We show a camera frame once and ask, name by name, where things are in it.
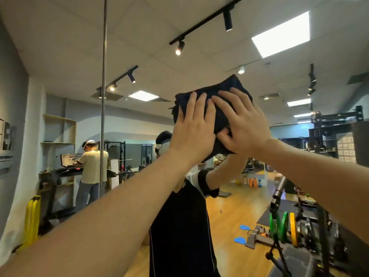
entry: short sleeve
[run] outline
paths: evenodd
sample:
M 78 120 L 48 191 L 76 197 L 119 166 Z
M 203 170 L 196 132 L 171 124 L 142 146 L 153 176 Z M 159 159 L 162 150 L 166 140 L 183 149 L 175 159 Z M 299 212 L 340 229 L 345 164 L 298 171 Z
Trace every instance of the short sleeve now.
M 210 190 L 206 183 L 206 175 L 209 170 L 200 170 L 197 172 L 189 172 L 186 174 L 186 179 L 197 188 L 204 197 L 211 196 L 216 198 L 219 195 L 219 189 Z
M 84 153 L 80 158 L 79 160 L 77 160 L 77 162 L 79 162 L 80 164 L 83 164 L 86 160 L 86 153 Z

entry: black t-shirt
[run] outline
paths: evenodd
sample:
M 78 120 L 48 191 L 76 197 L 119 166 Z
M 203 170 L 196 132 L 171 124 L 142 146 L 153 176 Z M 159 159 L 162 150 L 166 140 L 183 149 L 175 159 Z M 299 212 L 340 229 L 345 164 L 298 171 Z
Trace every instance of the black t-shirt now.
M 186 175 L 172 192 L 150 229 L 150 277 L 218 277 L 205 197 L 208 170 Z

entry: jeans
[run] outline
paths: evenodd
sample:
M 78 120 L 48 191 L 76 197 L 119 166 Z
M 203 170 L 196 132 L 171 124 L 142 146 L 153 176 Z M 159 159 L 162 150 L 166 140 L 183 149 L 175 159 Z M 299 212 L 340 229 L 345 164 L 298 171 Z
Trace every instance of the jeans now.
M 105 183 L 100 187 L 100 197 L 105 193 Z M 99 198 L 99 183 L 96 184 L 85 184 L 80 182 L 76 197 L 76 211 L 80 211 L 87 205 L 87 199 L 90 194 L 89 204 Z

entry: person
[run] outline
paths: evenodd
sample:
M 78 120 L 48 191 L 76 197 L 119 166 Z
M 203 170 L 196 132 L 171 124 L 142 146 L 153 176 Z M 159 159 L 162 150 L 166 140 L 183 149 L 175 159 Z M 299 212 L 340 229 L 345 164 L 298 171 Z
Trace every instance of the person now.
M 212 97 L 231 125 L 232 137 L 217 136 L 228 149 L 276 167 L 369 244 L 369 168 L 272 139 L 265 115 L 248 97 L 236 89 L 220 94 L 235 109 Z M 204 116 L 205 98 L 192 94 L 163 156 L 0 267 L 0 276 L 123 276 L 176 183 L 213 150 L 212 101 Z
M 172 134 L 156 138 L 156 158 L 170 147 Z M 217 169 L 188 172 L 176 183 L 149 231 L 150 277 L 220 276 L 211 239 L 205 198 L 216 198 L 219 187 L 238 177 L 247 156 L 230 154 Z
M 76 196 L 76 211 L 80 211 L 87 204 L 88 195 L 90 195 L 89 204 L 103 196 L 106 184 L 106 169 L 108 163 L 108 152 L 104 151 L 103 162 L 103 185 L 100 186 L 100 151 L 94 140 L 88 140 L 82 144 L 85 152 L 81 158 L 74 164 L 75 167 L 82 167 L 83 172 L 79 183 Z

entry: yellow weight plate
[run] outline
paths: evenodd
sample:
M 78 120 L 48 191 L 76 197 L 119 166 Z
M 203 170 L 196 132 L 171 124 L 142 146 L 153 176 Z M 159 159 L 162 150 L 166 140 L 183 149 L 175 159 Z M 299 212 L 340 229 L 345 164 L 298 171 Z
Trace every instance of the yellow weight plate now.
M 296 235 L 296 220 L 294 213 L 290 213 L 290 226 L 291 226 L 292 245 L 298 247 L 298 237 Z

